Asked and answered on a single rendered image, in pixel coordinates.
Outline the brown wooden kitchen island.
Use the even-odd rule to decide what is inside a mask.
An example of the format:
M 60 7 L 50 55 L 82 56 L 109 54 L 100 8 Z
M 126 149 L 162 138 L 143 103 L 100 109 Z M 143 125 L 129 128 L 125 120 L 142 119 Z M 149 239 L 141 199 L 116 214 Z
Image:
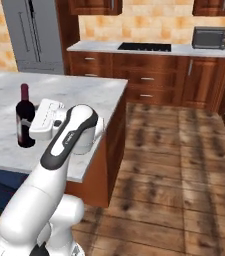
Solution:
M 126 92 L 117 103 L 106 132 L 98 144 L 82 183 L 68 181 L 65 192 L 90 206 L 107 208 L 124 155 L 126 137 Z

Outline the grey fridge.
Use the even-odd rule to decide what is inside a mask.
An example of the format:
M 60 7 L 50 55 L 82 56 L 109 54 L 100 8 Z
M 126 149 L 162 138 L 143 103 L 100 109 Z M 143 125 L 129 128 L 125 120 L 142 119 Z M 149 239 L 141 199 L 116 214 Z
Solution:
M 64 74 L 55 0 L 1 0 L 19 72 Z

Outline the black hob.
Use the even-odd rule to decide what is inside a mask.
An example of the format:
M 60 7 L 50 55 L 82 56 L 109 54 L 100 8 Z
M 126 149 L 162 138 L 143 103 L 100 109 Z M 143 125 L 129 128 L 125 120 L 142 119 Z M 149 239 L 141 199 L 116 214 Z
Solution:
M 133 50 L 133 51 L 158 51 L 158 52 L 170 52 L 170 44 L 159 43 L 129 43 L 123 42 L 119 47 L 119 50 Z

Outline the dark grey microwave oven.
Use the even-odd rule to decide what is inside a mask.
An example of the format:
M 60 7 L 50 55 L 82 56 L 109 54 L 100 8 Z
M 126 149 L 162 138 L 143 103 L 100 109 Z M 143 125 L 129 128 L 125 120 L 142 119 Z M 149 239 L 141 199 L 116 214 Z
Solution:
M 225 27 L 195 26 L 192 37 L 194 49 L 225 49 Z

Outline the dark red wine bottle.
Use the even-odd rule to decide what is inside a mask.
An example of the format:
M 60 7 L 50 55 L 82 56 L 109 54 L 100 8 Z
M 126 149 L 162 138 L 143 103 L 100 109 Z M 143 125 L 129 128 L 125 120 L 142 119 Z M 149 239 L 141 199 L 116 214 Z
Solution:
M 16 125 L 18 145 L 23 148 L 30 148 L 35 140 L 29 135 L 30 125 L 35 117 L 35 107 L 29 101 L 28 85 L 21 85 L 21 101 L 16 106 Z

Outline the brown wooden wall cupboard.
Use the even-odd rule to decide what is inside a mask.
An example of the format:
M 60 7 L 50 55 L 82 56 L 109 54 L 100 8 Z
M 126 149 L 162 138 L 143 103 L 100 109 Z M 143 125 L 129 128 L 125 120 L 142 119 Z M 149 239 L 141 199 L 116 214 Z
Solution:
M 225 0 L 194 0 L 194 16 L 224 17 Z
M 120 15 L 122 0 L 69 0 L 74 15 Z

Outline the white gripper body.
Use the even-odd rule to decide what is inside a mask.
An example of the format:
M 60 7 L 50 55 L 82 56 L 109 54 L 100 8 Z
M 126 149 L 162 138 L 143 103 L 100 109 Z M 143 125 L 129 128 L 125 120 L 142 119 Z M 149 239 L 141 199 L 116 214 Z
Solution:
M 55 136 L 64 120 L 64 104 L 44 98 L 31 123 L 29 135 L 35 140 L 50 140 Z

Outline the brown wooden tall panel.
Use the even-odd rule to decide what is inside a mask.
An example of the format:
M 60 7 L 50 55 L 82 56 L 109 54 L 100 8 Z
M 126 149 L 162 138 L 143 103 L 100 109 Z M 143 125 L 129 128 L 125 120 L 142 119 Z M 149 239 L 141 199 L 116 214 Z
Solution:
M 62 49 L 64 73 L 70 73 L 70 61 L 67 48 L 80 40 L 79 20 L 77 15 L 72 15 L 69 0 L 55 0 L 57 20 Z

